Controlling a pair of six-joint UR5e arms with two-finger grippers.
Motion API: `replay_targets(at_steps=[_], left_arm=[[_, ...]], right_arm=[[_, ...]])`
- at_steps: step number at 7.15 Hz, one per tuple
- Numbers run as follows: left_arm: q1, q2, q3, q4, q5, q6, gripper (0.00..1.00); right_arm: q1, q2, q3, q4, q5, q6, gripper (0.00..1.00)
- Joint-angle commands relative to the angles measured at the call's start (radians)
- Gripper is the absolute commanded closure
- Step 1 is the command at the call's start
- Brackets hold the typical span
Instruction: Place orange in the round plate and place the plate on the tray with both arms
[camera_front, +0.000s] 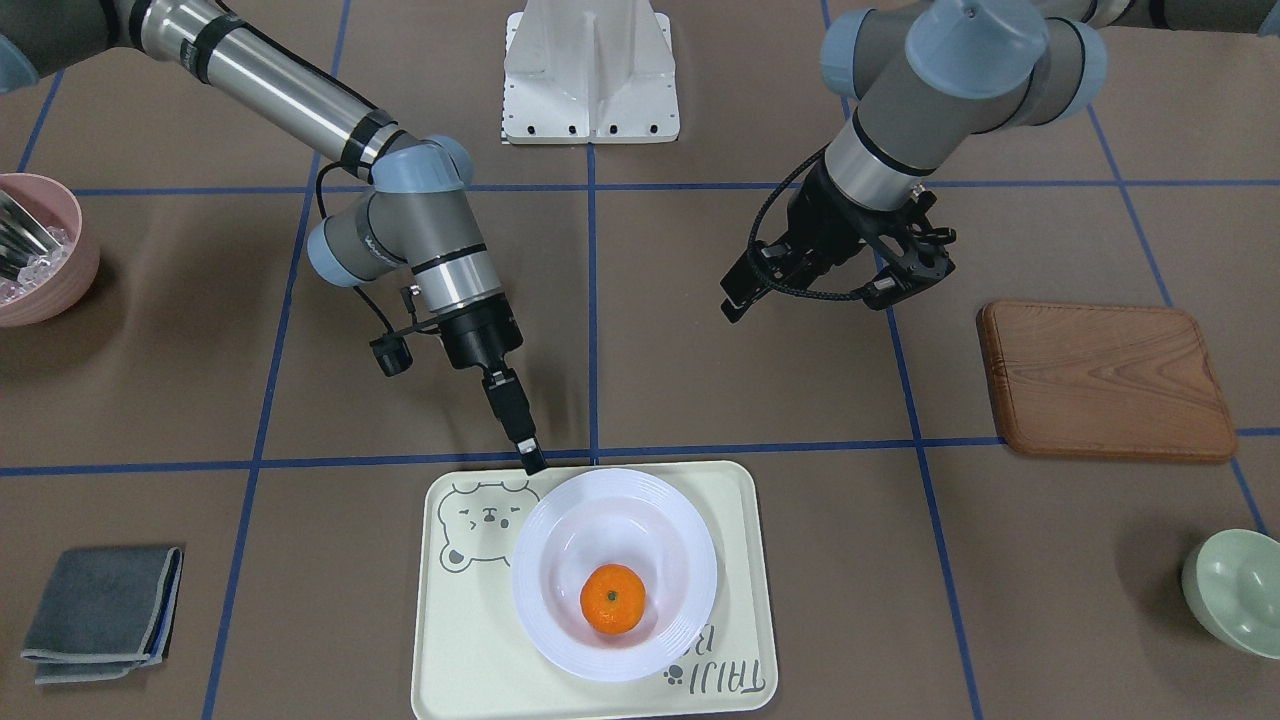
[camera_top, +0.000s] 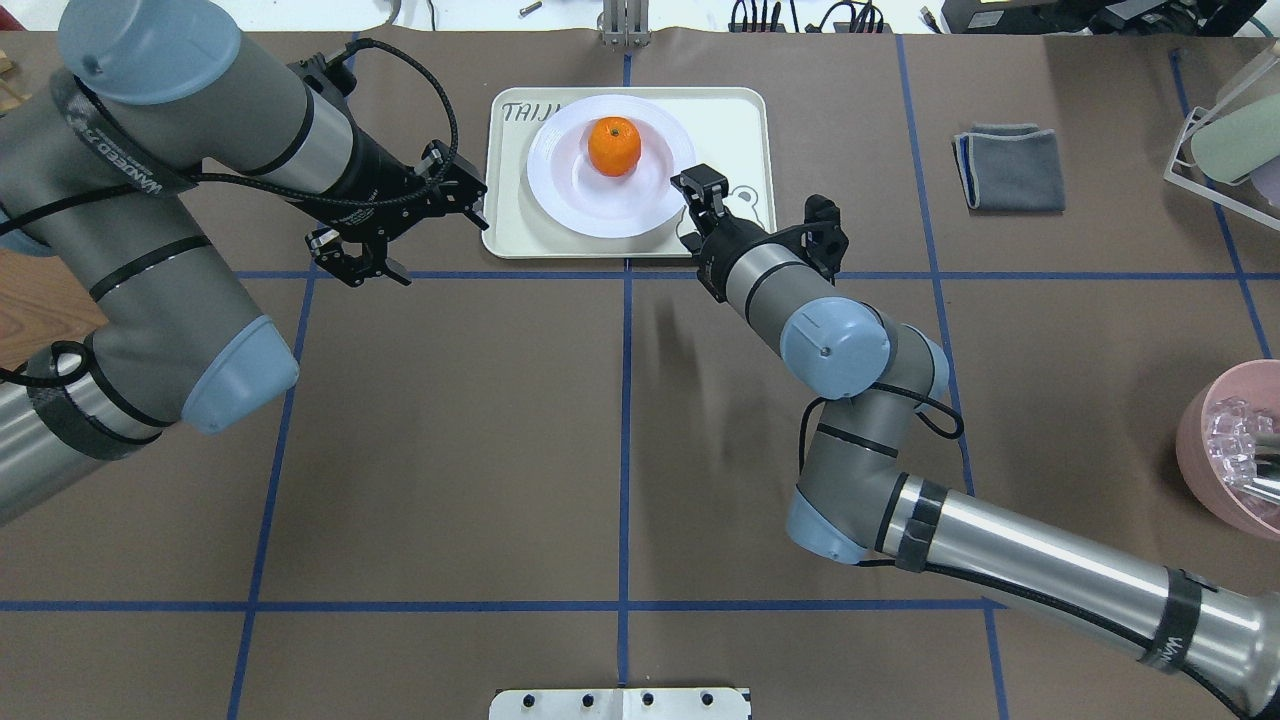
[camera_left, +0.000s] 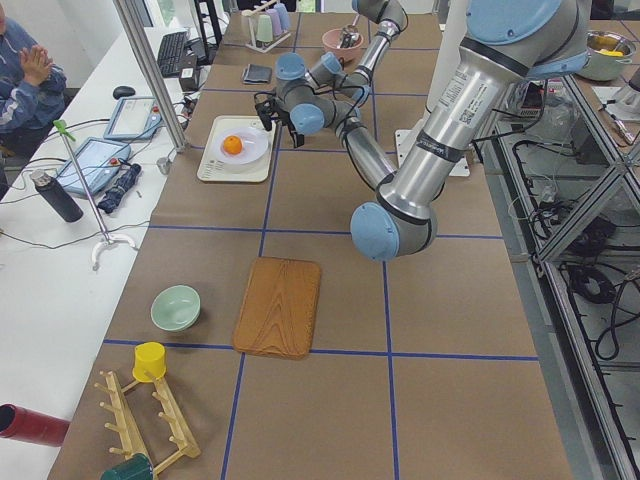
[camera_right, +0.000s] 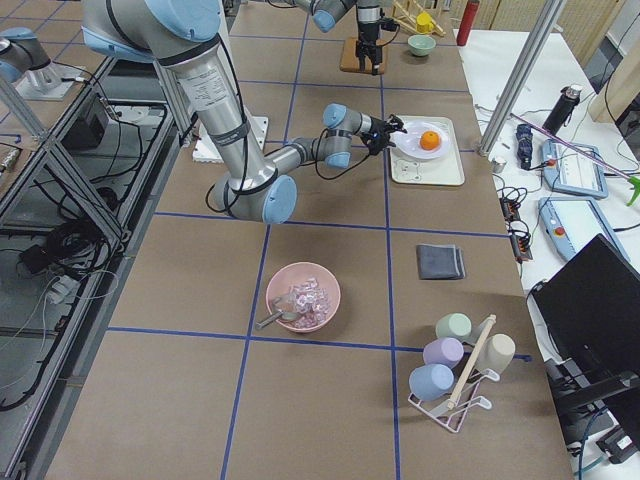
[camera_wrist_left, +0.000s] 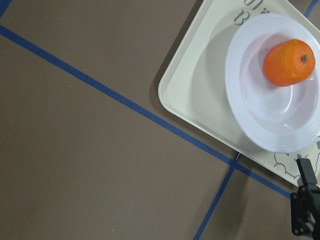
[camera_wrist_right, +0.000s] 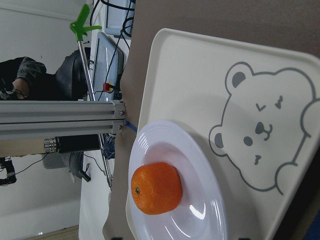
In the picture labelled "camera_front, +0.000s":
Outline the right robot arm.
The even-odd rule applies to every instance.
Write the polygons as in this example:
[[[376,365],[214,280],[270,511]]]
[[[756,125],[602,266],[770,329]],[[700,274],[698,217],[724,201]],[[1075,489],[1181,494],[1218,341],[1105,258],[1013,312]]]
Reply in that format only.
[[[492,409],[529,473],[545,468],[529,404],[506,355],[521,341],[465,190],[468,154],[420,138],[332,74],[294,55],[219,1],[5,1],[3,92],[59,79],[77,63],[132,47],[183,67],[328,160],[366,181],[353,243],[384,268],[407,266],[457,368],[480,366]]]

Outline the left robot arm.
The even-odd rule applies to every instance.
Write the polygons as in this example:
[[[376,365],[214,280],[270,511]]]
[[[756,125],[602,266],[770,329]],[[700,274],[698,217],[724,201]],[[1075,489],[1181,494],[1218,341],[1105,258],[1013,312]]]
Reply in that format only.
[[[767,293],[881,310],[954,270],[956,234],[933,225],[924,188],[963,141],[1046,126],[1093,101],[1108,55],[1101,29],[1275,36],[1275,1],[919,1],[850,12],[820,47],[826,87],[852,113],[794,170],[786,231],[724,274],[731,322]]]

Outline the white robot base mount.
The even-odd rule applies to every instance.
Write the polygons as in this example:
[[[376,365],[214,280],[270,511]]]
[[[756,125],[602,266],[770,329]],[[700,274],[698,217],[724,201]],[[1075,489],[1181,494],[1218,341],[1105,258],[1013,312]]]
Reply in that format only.
[[[681,133],[672,24],[649,1],[529,1],[506,19],[500,138],[669,143]]]

